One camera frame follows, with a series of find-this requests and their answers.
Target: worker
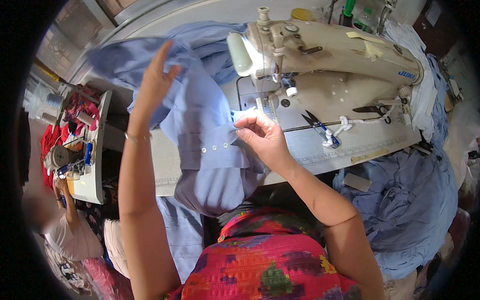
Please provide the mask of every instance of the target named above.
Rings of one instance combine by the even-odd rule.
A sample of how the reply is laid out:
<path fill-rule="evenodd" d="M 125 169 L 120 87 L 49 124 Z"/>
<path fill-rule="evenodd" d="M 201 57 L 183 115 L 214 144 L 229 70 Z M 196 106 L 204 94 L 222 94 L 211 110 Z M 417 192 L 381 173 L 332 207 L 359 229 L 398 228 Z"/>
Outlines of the worker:
<path fill-rule="evenodd" d="M 324 224 L 327 254 L 311 228 L 288 211 L 253 208 L 222 228 L 180 284 L 155 200 L 149 122 L 180 71 L 163 72 L 171 42 L 145 70 L 130 115 L 119 178 L 125 253 L 137 300 L 146 299 L 367 299 L 384 298 L 383 281 L 354 206 L 290 155 L 280 125 L 252 112 L 237 135 L 282 176 Z"/>
<path fill-rule="evenodd" d="M 56 204 L 53 193 L 45 186 L 25 192 L 22 207 L 32 231 L 44 235 L 56 252 L 73 261 L 102 256 L 100 205 L 77 201 L 76 206 L 66 179 L 54 180 L 54 193 Z"/>

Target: thread spool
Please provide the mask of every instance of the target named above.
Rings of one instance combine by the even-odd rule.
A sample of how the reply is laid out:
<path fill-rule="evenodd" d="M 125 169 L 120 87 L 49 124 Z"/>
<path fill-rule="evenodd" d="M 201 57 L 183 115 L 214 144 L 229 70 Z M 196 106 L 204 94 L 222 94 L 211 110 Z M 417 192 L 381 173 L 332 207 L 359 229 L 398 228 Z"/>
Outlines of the thread spool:
<path fill-rule="evenodd" d="M 63 100 L 63 97 L 57 94 L 50 93 L 47 96 L 47 104 L 51 106 L 55 106 L 56 108 L 60 107 L 62 100 Z"/>
<path fill-rule="evenodd" d="M 42 114 L 41 119 L 50 125 L 55 125 L 55 123 L 57 122 L 57 117 L 47 114 L 46 112 Z"/>
<path fill-rule="evenodd" d="M 94 121 L 94 118 L 90 117 L 86 113 L 79 111 L 77 112 L 77 119 L 79 119 L 81 122 L 87 124 L 88 126 L 92 126 L 92 123 Z"/>

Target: white shirt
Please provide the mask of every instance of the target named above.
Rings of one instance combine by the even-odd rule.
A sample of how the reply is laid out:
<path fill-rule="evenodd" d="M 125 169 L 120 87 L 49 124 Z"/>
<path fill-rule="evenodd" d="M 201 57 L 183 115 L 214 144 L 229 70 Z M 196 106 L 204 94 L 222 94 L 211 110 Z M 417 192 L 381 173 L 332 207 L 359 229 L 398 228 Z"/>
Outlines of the white shirt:
<path fill-rule="evenodd" d="M 52 248 L 62 256 L 73 261 L 81 261 L 89 257 L 103 255 L 103 247 L 95 233 L 87 223 L 84 213 L 77 210 L 80 224 L 73 232 L 68 226 L 65 208 L 60 209 L 62 217 L 59 225 L 45 235 Z"/>

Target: blue-handled snips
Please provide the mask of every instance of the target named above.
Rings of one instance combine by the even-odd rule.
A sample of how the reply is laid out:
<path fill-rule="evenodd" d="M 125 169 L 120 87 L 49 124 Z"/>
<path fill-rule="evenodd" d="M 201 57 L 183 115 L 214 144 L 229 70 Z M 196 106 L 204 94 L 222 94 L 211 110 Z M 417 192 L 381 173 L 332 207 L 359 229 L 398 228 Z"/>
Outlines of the blue-handled snips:
<path fill-rule="evenodd" d="M 304 116 L 303 114 L 302 114 L 302 117 L 313 127 L 313 129 L 315 129 L 315 131 L 319 135 L 321 135 L 328 142 L 328 137 L 326 134 L 327 128 L 317 119 L 316 116 L 314 116 L 308 110 L 306 110 L 306 112 L 310 118 Z M 333 142 L 332 148 L 337 149 L 338 146 L 340 146 L 340 143 L 333 135 L 332 135 L 332 142 Z"/>

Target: white thread spool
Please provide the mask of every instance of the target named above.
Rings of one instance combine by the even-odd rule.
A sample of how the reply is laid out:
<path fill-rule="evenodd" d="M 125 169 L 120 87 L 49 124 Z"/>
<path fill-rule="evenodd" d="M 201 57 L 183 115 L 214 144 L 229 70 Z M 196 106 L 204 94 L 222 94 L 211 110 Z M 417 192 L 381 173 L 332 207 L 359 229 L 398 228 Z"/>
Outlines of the white thread spool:
<path fill-rule="evenodd" d="M 88 126 L 92 126 L 92 123 L 94 119 L 87 115 L 86 113 L 79 111 L 77 112 L 77 119 L 79 119 L 81 122 L 87 124 Z"/>
<path fill-rule="evenodd" d="M 46 112 L 42 114 L 41 119 L 50 125 L 55 125 L 55 123 L 57 122 L 57 117 L 47 114 Z"/>

